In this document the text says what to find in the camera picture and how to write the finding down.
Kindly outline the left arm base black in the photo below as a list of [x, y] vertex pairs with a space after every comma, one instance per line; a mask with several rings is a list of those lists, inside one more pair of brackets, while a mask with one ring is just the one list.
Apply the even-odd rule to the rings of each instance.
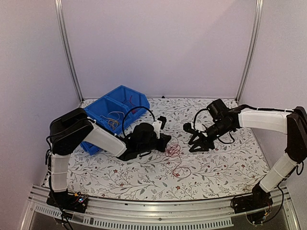
[[71, 194], [67, 190], [64, 192], [54, 192], [50, 190], [47, 204], [58, 207], [61, 210], [69, 210], [85, 213], [88, 204], [88, 195], [80, 192]]

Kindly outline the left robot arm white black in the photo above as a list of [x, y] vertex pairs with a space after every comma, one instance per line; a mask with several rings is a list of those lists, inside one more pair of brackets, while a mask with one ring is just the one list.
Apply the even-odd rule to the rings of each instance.
[[52, 199], [61, 208], [71, 204], [67, 192], [67, 173], [70, 155], [82, 143], [88, 142], [105, 150], [122, 161], [129, 161], [149, 154], [152, 150], [165, 152], [170, 135], [161, 131], [166, 118], [160, 116], [153, 123], [140, 123], [132, 133], [122, 137], [91, 119], [86, 111], [77, 108], [53, 120], [49, 126], [46, 142], [49, 150], [45, 163], [49, 166], [49, 187]]

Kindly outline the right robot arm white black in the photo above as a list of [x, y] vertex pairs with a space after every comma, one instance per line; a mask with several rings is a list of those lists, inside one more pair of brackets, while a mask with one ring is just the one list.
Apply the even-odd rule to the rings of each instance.
[[221, 99], [217, 99], [205, 111], [213, 119], [212, 126], [197, 127], [195, 122], [183, 126], [184, 131], [192, 134], [190, 152], [213, 150], [216, 139], [240, 128], [264, 129], [287, 135], [284, 154], [252, 190], [253, 195], [248, 199], [252, 209], [263, 205], [267, 200], [266, 194], [286, 180], [307, 157], [307, 113], [301, 106], [293, 110], [256, 108], [246, 104], [228, 108]]

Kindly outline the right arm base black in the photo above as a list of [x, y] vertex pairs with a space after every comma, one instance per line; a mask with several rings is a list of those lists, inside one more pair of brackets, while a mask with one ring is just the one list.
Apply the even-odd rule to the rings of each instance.
[[263, 224], [272, 211], [273, 201], [270, 192], [266, 193], [259, 184], [252, 188], [252, 194], [235, 196], [230, 203], [230, 207], [237, 213], [261, 211], [247, 214], [247, 220], [253, 225]]

